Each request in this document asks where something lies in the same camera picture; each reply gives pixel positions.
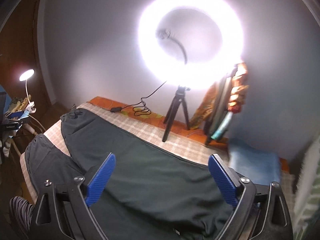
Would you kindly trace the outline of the dark green pants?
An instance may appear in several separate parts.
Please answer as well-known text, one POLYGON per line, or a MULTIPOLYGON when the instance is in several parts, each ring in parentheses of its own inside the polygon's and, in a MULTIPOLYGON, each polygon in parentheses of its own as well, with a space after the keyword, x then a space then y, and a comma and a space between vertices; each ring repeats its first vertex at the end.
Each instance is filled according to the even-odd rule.
POLYGON ((68 153, 42 134, 25 150, 33 187, 70 183, 114 154, 115 169, 91 207, 108 239, 240 239, 246 216, 226 203, 206 165, 83 108, 61 117, 61 134, 68 153))

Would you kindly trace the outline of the folded blue towel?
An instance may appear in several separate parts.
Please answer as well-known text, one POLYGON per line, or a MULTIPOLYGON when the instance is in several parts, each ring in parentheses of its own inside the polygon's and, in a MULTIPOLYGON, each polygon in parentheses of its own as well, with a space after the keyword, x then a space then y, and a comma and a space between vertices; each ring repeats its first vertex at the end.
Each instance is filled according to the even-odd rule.
POLYGON ((228 141, 229 164, 234 171, 259 185, 281 182, 281 164, 276 153, 253 148, 239 139, 228 141))

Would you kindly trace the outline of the green white striped pillow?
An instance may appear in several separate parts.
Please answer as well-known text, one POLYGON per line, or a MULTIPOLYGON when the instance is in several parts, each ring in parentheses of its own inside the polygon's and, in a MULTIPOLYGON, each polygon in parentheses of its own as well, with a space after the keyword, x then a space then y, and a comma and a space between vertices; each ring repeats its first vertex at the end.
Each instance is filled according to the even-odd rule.
POLYGON ((293 238, 319 239, 319 138, 305 153, 293 212, 293 238))

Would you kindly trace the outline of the orange patterned bed sheet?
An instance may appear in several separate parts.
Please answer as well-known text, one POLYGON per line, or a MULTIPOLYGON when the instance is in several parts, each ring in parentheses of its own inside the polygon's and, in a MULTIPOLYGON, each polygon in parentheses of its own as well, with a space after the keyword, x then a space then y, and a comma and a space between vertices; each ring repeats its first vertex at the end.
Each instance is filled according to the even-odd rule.
MULTIPOLYGON (((88 103, 93 104, 94 106, 98 106, 100 108, 103 108, 104 110, 110 111, 113 107, 125 107, 123 103, 113 101, 111 99, 103 98, 100 96, 96 96, 95 98, 88 101, 88 103)), ((128 116, 130 118, 136 119, 138 121, 150 124, 152 126, 165 129, 164 116, 157 114, 155 112, 152 112, 149 115, 138 115, 135 114, 132 107, 127 107, 123 110, 122 115, 128 116)), ((177 135, 189 138, 191 140, 194 140, 196 142, 199 142, 201 144, 204 144, 206 140, 206 135, 204 134, 204 131, 200 128, 187 130, 186 124, 180 121, 174 121, 174 124, 171 128, 172 133, 175 133, 177 135)), ((210 142, 209 147, 215 148, 218 150, 221 150, 223 152, 226 152, 228 154, 228 139, 223 138, 219 142, 210 142)), ((285 173, 289 173, 289 165, 287 160, 283 158, 279 158, 281 170, 285 173)))

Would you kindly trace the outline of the hanging colourful clothes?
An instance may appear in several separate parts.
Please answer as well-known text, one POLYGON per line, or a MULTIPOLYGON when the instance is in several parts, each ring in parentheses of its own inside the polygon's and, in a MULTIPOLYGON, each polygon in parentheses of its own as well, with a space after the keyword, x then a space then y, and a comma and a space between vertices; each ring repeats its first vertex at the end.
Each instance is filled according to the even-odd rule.
POLYGON ((189 121, 191 129, 204 125, 206 146, 212 141, 220 141, 223 138, 233 115, 241 112, 248 88, 248 68, 244 62, 240 62, 235 65, 231 74, 207 90, 189 121))

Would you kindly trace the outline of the black tripod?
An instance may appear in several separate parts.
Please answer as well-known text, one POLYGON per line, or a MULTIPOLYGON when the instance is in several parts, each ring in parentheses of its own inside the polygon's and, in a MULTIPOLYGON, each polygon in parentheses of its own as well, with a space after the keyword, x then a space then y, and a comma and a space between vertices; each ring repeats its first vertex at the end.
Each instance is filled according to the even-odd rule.
POLYGON ((163 124, 165 124, 165 131, 163 134, 162 142, 166 142, 169 136, 170 130, 173 126, 173 123, 180 105, 182 105, 182 108, 183 108, 186 128, 187 130, 190 129, 187 102, 185 100, 185 94, 189 90, 190 90, 189 88, 182 87, 182 86, 179 86, 178 89, 176 90, 175 96, 170 104, 170 107, 163 121, 163 124))

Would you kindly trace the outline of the white clip desk lamp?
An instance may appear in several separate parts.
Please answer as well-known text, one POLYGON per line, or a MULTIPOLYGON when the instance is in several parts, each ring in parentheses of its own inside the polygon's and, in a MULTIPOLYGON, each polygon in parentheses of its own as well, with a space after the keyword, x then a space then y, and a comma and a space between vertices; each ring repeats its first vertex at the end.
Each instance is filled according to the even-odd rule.
POLYGON ((31 101, 31 99, 29 98, 28 80, 34 75, 34 73, 35 71, 33 69, 29 69, 23 72, 19 77, 19 81, 25 83, 25 92, 26 92, 27 101, 28 101, 26 110, 31 114, 36 112, 36 108, 35 108, 35 102, 31 101))

